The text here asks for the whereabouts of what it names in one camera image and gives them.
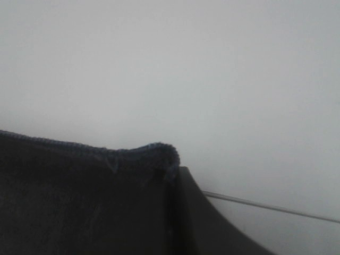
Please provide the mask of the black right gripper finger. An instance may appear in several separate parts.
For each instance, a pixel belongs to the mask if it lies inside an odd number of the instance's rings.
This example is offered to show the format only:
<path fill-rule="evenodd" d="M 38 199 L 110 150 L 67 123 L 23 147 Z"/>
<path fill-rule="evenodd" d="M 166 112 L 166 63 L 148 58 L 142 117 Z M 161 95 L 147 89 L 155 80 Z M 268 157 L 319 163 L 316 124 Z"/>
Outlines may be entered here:
<path fill-rule="evenodd" d="M 187 167 L 178 169 L 171 195 L 172 254 L 273 254 L 221 215 Z"/>

